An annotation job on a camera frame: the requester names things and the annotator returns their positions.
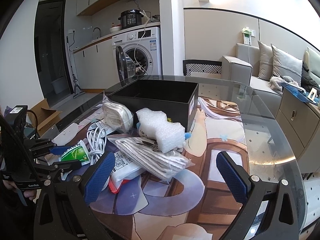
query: faucet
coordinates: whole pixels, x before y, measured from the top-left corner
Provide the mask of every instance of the faucet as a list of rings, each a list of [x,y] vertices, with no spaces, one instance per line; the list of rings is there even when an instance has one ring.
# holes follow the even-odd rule
[[[93,32],[95,31],[95,29],[98,29],[98,30],[99,30],[99,32],[100,32],[100,37],[101,37],[101,30],[100,30],[100,28],[99,28],[99,27],[95,27],[95,28],[93,29]]]

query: fluffy gray item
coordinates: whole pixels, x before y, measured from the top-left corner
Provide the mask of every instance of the fluffy gray item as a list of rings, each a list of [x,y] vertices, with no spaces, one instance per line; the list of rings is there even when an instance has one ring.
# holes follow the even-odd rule
[[[299,87],[298,83],[289,76],[282,76],[282,77],[272,76],[269,81],[270,88],[279,95],[282,95],[281,83],[288,83],[292,86],[295,86],[305,91],[304,88]]]

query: washing machine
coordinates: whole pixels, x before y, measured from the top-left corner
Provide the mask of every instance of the washing machine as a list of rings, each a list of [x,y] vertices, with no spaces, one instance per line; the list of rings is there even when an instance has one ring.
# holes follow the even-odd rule
[[[160,28],[139,29],[112,37],[113,55],[120,81],[128,76],[130,58],[135,75],[162,75]]]

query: backsplash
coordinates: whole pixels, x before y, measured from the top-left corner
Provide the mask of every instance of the backsplash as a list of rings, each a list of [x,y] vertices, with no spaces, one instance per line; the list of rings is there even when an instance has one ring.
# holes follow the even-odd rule
[[[150,13],[147,11],[150,11],[151,15],[160,14],[159,0],[137,0],[137,2],[139,3],[140,9],[145,10],[148,16]],[[109,29],[112,27],[112,23],[115,23],[115,26],[120,24],[118,18],[123,11],[137,8],[138,7],[134,1],[116,2],[92,15],[92,29],[99,27],[101,29],[101,36],[108,35],[110,34]],[[96,30],[93,34],[93,37],[97,38],[98,36],[99,31]]]

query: drawer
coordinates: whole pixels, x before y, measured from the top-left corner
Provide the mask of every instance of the drawer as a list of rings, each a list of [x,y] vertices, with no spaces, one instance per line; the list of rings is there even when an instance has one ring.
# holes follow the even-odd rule
[[[319,117],[308,105],[301,102],[286,89],[284,89],[280,110],[306,147],[316,130]]]
[[[277,120],[278,124],[280,125],[284,135],[286,136],[286,138],[291,146],[291,149],[297,159],[304,150],[303,144],[301,143],[295,130],[292,128],[289,121],[284,116],[284,114],[281,112],[281,110],[278,111],[276,120]]]

